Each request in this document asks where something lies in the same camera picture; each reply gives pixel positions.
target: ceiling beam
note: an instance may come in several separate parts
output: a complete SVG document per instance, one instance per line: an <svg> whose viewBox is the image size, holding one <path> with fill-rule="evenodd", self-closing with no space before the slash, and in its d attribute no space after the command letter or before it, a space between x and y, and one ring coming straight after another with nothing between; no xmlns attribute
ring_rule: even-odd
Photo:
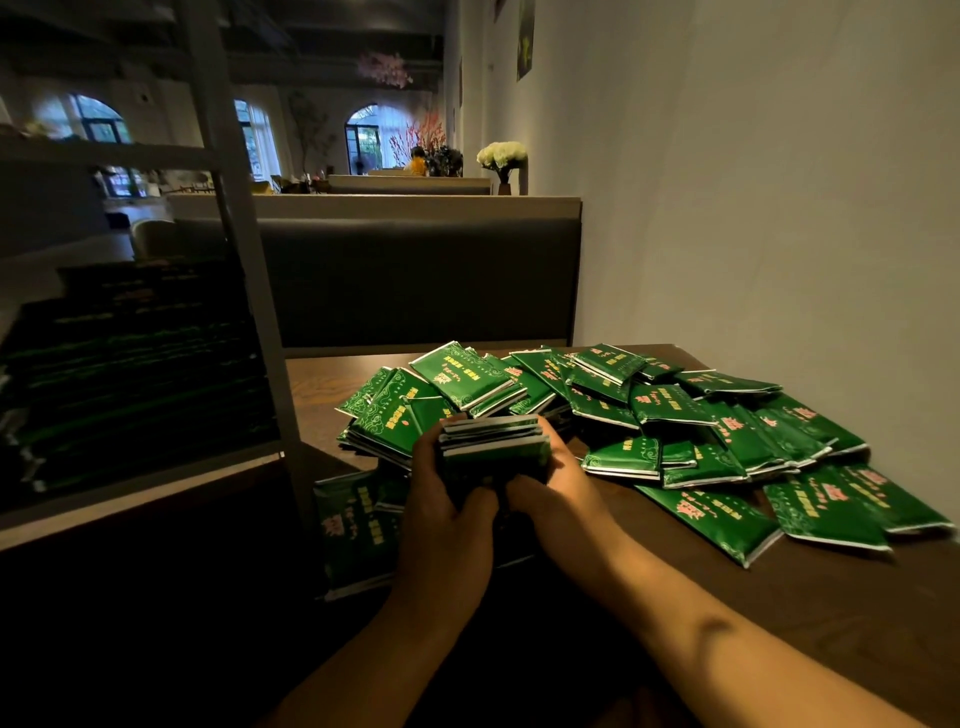
<svg viewBox="0 0 960 728"><path fill-rule="evenodd" d="M19 76L61 78L118 78L121 61L146 65L158 78L186 81L190 78L190 59L179 48L0 45L11 69ZM300 56L289 59L270 53L228 53L230 79L235 84L308 85L334 88L383 88L357 74L357 59L350 57ZM414 82L404 90L436 92L444 74L441 61L407 61Z"/></svg>
<svg viewBox="0 0 960 728"><path fill-rule="evenodd" d="M88 13L75 12L60 0L0 0L0 9L52 25L78 36L112 43L104 25Z"/></svg>
<svg viewBox="0 0 960 728"><path fill-rule="evenodd" d="M325 28L344 31L389 31L440 36L444 33L443 5L433 12L419 2L396 0L272 0L271 14L287 28Z"/></svg>

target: wooden table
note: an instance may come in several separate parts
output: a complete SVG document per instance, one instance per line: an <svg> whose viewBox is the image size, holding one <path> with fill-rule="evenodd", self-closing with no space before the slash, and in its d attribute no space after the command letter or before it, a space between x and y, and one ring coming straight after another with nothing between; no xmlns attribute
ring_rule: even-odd
<svg viewBox="0 0 960 728"><path fill-rule="evenodd" d="M624 348L706 368L673 345ZM347 418L333 406L378 367L403 366L414 357L288 361L300 433L328 456L332 473L375 465L337 447ZM960 722L960 548L954 541L897 542L894 557L885 560L783 538L743 570L637 491L594 481L631 536L733 609L929 725ZM769 512L762 497L754 498Z"/></svg>

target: person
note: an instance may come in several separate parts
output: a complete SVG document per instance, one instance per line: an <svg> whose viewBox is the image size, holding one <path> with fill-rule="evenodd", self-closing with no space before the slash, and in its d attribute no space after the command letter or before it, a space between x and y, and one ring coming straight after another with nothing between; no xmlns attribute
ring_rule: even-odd
<svg viewBox="0 0 960 728"><path fill-rule="evenodd" d="M737 614L634 541L550 424L545 484L518 476L510 507L543 551L646 647L706 726L907 726L913 718ZM414 448L394 585L370 624L269 718L298 726L403 725L487 589L496 495L457 513L437 475L442 423ZM376 686L375 695L371 686Z"/></svg>
<svg viewBox="0 0 960 728"><path fill-rule="evenodd" d="M410 150L410 161L404 169L421 177L426 176L426 152L423 147L418 145Z"/></svg>

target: metal shelf frame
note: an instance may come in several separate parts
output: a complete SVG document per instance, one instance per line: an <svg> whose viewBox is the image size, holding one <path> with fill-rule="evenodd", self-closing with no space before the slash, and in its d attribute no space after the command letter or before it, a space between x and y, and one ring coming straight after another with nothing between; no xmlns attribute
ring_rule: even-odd
<svg viewBox="0 0 960 728"><path fill-rule="evenodd" d="M31 161L48 164L84 166L117 166L134 169L217 169L216 155L204 147L181 147L173 144L110 144L99 141L52 141L0 137L0 158L8 161Z"/></svg>
<svg viewBox="0 0 960 728"><path fill-rule="evenodd" d="M0 516L0 530L281 450L303 529L311 533L316 525L312 483L307 474L293 393L280 343L273 291L253 207L249 158L243 132L236 120L227 55L217 21L218 3L217 0L175 0L174 9L181 42L191 60L190 85L204 138L202 148L7 137L0 138L0 159L210 172L224 228L243 266L248 303L267 371L280 439L12 511Z"/></svg>

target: green packet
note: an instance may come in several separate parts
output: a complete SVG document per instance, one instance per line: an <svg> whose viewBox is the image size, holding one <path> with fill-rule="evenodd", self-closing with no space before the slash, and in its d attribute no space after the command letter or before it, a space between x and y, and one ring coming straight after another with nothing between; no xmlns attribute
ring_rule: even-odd
<svg viewBox="0 0 960 728"><path fill-rule="evenodd" d="M382 479L380 471L351 473L314 485L328 601L389 583L396 568L400 518L373 510Z"/></svg>
<svg viewBox="0 0 960 728"><path fill-rule="evenodd" d="M440 393L405 369L397 369L367 410L347 430L347 442L409 470L420 431L408 414L408 402Z"/></svg>
<svg viewBox="0 0 960 728"><path fill-rule="evenodd" d="M673 490L695 488L698 485L746 482L747 471L722 445L697 443L692 447L696 467L665 469L663 471L664 488Z"/></svg>
<svg viewBox="0 0 960 728"><path fill-rule="evenodd" d="M470 410L513 384L502 370L491 368L456 341L419 356L410 366L461 410Z"/></svg>
<svg viewBox="0 0 960 728"><path fill-rule="evenodd" d="M566 392L566 364L554 354L552 349L530 349L525 352L510 352L510 357L525 370L536 376L541 382L560 395L564 400Z"/></svg>
<svg viewBox="0 0 960 728"><path fill-rule="evenodd" d="M705 396L724 393L762 395L770 392L778 392L783 388L779 384L774 384L769 381L725 375L717 372L715 369L707 369L702 372L677 372L674 376L690 389L693 389L697 394Z"/></svg>
<svg viewBox="0 0 960 728"><path fill-rule="evenodd" d="M500 414L500 410L507 409L524 400L526 396L527 388L517 381L512 381L506 389L472 407L469 410L470 416L474 419L480 419L488 415Z"/></svg>
<svg viewBox="0 0 960 728"><path fill-rule="evenodd" d="M762 404L765 409L782 412L797 421L800 423L797 426L807 435L820 441L824 446L831 446L833 452L829 454L830 457L870 448L863 439L783 392L776 394L770 400L763 400Z"/></svg>
<svg viewBox="0 0 960 728"><path fill-rule="evenodd" d="M630 390L630 408L641 425L651 421L709 427L717 425L704 407L679 384L634 384Z"/></svg>
<svg viewBox="0 0 960 728"><path fill-rule="evenodd" d="M768 519L746 500L725 493L697 490L666 491L634 486L701 536L719 546L744 569L783 535L777 522Z"/></svg>
<svg viewBox="0 0 960 728"><path fill-rule="evenodd" d="M400 471L385 475L376 485L376 502L373 504L373 510L381 513L403 513L409 496L409 477Z"/></svg>
<svg viewBox="0 0 960 728"><path fill-rule="evenodd" d="M919 533L927 528L955 529L947 517L911 495L886 475L866 465L835 469L887 533Z"/></svg>
<svg viewBox="0 0 960 728"><path fill-rule="evenodd" d="M359 417L370 406L377 392L383 389L383 385L387 383L393 372L393 367L380 367L377 373L371 376L347 401L334 409L351 417Z"/></svg>
<svg viewBox="0 0 960 728"><path fill-rule="evenodd" d="M575 352L570 358L584 369L621 385L628 383L647 363L646 357L608 344L597 344L582 352Z"/></svg>
<svg viewBox="0 0 960 728"><path fill-rule="evenodd" d="M633 413L627 407L619 406L614 402L607 402L581 392L574 386L567 386L567 399L573 414L588 420L596 420L610 425L620 425L629 429L640 429Z"/></svg>
<svg viewBox="0 0 960 728"><path fill-rule="evenodd" d="M775 410L760 408L747 411L759 432L765 434L781 451L785 452L790 465L806 468L830 454L832 448L810 437L794 423L796 420L779 415Z"/></svg>
<svg viewBox="0 0 960 728"><path fill-rule="evenodd" d="M430 427L447 417L453 417L453 405L445 397L402 397L410 410L410 419L422 435Z"/></svg>
<svg viewBox="0 0 960 728"><path fill-rule="evenodd" d="M487 354L487 356L496 358L493 354ZM500 366L514 382L527 389L525 398L510 405L512 415L530 415L541 412L557 397L557 394L544 384L542 379L523 369L520 362L512 356L504 356L500 359Z"/></svg>
<svg viewBox="0 0 960 728"><path fill-rule="evenodd" d="M793 467L786 453L756 429L750 413L739 404L731 406L722 401L704 401L703 406L717 422L724 445L747 473L763 475Z"/></svg>
<svg viewBox="0 0 960 728"><path fill-rule="evenodd" d="M660 467L664 469L696 468L697 458L693 451L693 443L689 441L662 443L660 445Z"/></svg>
<svg viewBox="0 0 960 728"><path fill-rule="evenodd" d="M617 384L604 376L589 372L581 367L573 367L566 373L566 384L581 391L590 392L598 397L626 404L630 401L630 382Z"/></svg>
<svg viewBox="0 0 960 728"><path fill-rule="evenodd" d="M763 493L787 536L821 544L889 551L883 529L834 468L785 475Z"/></svg>
<svg viewBox="0 0 960 728"><path fill-rule="evenodd" d="M646 358L647 364L640 370L640 376L648 382L663 381L684 370L677 364L669 364L655 356L645 356L644 358Z"/></svg>
<svg viewBox="0 0 960 728"><path fill-rule="evenodd" d="M660 441L639 435L590 448L580 465L594 475L660 480Z"/></svg>

